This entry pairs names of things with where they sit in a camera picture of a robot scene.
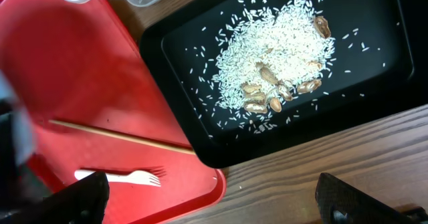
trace red plastic tray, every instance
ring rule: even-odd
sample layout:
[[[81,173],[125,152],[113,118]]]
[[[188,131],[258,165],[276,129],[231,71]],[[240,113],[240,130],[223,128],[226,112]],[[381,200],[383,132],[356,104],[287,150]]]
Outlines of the red plastic tray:
[[[105,223],[160,223],[220,201],[223,173],[196,156],[47,123],[189,145],[106,1],[4,0],[0,16],[0,69],[33,121],[38,155],[30,166],[53,191],[74,183],[80,168],[162,173],[161,188],[110,183]]]

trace black tray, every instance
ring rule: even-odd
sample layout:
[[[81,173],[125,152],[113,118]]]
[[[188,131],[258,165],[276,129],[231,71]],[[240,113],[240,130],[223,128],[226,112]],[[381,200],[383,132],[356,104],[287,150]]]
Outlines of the black tray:
[[[263,4],[257,0],[251,4],[245,0],[245,4],[249,10],[263,6],[281,8],[288,1],[267,0],[267,4]],[[253,125],[248,121],[244,129],[238,128],[244,120],[229,120],[233,116],[220,107],[216,107],[211,117],[218,90],[213,91],[198,79],[203,76],[208,80],[218,72],[215,62],[211,62],[207,73],[202,74],[205,62],[215,59],[220,48],[227,48],[225,44],[217,46],[215,36],[223,28],[230,37],[225,24],[231,24],[232,13],[242,16],[242,3],[195,0],[147,29],[140,42],[140,53],[198,157],[208,166],[223,168],[427,103],[422,75],[426,67],[414,60],[417,54],[411,54],[413,45],[409,47],[412,37],[417,41],[426,36],[418,31],[421,21],[406,14],[417,1],[422,0],[324,0],[321,3],[312,0],[317,11],[324,10],[322,15],[329,21],[336,38],[333,76],[327,79],[328,72],[324,72],[323,85],[318,90],[288,102],[281,113],[271,118],[270,124],[278,127],[261,134],[254,134]],[[352,34],[354,28],[359,28],[357,36]],[[342,40],[347,33],[351,36]],[[362,41],[370,46],[364,53],[360,47]],[[350,42],[354,47],[348,49]],[[205,58],[200,56],[202,45],[207,49]],[[199,98],[207,105],[202,105]],[[258,126],[260,121],[255,114],[251,117]],[[293,119],[289,124],[286,124],[287,117]],[[220,120],[229,124],[219,128],[216,123]]]

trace pile of rice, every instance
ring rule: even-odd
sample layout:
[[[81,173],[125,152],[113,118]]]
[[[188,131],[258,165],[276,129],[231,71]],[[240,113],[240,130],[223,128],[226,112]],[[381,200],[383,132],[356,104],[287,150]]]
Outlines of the pile of rice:
[[[264,93],[275,87],[261,78],[257,62],[266,64],[277,79],[289,81],[293,85],[290,88],[322,77],[321,71],[328,70],[326,62],[334,53],[335,39],[324,39],[316,31],[312,2],[290,1],[281,9],[274,8],[274,12],[269,7],[245,9],[243,14],[248,21],[240,21],[235,28],[226,25],[233,35],[229,47],[217,56],[220,70],[212,77],[219,82],[220,107],[243,107],[243,83],[259,84]],[[320,62],[322,69],[309,66],[311,61]]]

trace wooden table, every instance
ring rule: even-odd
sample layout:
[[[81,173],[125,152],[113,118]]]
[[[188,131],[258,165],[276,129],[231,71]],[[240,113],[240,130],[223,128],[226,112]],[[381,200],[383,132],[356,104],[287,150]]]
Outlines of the wooden table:
[[[190,1],[162,0],[146,8],[110,3],[137,40]],[[314,192],[323,172],[391,207],[428,208],[427,125],[428,106],[422,106],[232,166],[220,204],[173,223],[319,223]]]

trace white plastic fork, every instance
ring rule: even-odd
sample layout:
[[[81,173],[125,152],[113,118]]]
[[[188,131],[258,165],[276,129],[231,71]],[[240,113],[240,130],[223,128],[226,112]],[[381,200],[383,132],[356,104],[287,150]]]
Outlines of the white plastic fork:
[[[94,173],[94,171],[77,170],[74,172],[74,177],[80,181],[92,173]],[[137,185],[150,185],[154,187],[161,186],[159,178],[146,171],[134,171],[129,175],[114,175],[106,173],[106,176],[108,182],[112,183],[131,183]]]

